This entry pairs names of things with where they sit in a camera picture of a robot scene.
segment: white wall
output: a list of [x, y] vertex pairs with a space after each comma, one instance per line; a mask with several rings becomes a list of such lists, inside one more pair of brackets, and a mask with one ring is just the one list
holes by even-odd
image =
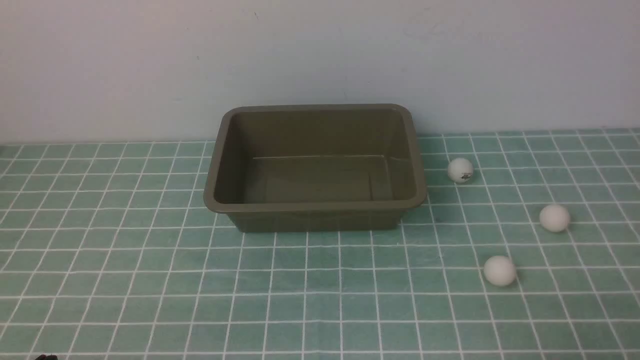
[[4, 0], [0, 142], [209, 138], [258, 104], [640, 126], [638, 0]]

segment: container rim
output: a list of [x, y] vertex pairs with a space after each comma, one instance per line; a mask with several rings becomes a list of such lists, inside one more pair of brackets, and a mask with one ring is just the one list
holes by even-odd
[[[415, 195], [403, 200], [374, 200], [374, 201], [331, 201], [331, 202], [274, 202], [274, 203], [234, 203], [225, 204], [218, 202], [213, 193], [218, 178], [222, 150], [225, 146], [225, 134], [231, 123], [231, 118], [238, 113], [263, 112], [263, 111], [307, 111], [307, 110], [363, 110], [385, 109], [394, 110], [401, 114], [404, 131], [407, 135], [409, 157], [413, 169], [415, 181]], [[273, 106], [242, 106], [228, 111], [222, 118], [213, 156], [209, 165], [209, 173], [204, 188], [204, 203], [207, 208], [215, 213], [278, 213], [290, 211], [384, 211], [403, 210], [417, 208], [422, 205], [427, 197], [422, 160], [417, 143], [417, 136], [413, 126], [411, 113], [404, 106], [398, 104], [308, 104], [308, 105], [273, 105]]]

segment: container bottom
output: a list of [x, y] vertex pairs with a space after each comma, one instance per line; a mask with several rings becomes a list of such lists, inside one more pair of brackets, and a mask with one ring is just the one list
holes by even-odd
[[245, 203], [392, 200], [384, 156], [254, 158]]

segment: olive green container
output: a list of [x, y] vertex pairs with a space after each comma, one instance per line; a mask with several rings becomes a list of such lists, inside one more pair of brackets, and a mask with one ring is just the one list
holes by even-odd
[[426, 194], [404, 107], [256, 106], [223, 117], [204, 202], [244, 232], [368, 230]]

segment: ping pong ball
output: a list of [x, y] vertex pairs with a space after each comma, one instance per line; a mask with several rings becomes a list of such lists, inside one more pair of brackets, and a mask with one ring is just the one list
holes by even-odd
[[569, 226], [571, 216], [562, 205], [551, 204], [540, 211], [540, 224], [545, 229], [558, 233]]
[[492, 256], [484, 263], [484, 278], [496, 286], [507, 286], [516, 279], [516, 266], [506, 256]]
[[465, 158], [456, 158], [449, 163], [447, 171], [451, 181], [461, 184], [471, 179], [471, 175], [474, 174], [474, 166], [471, 161]]

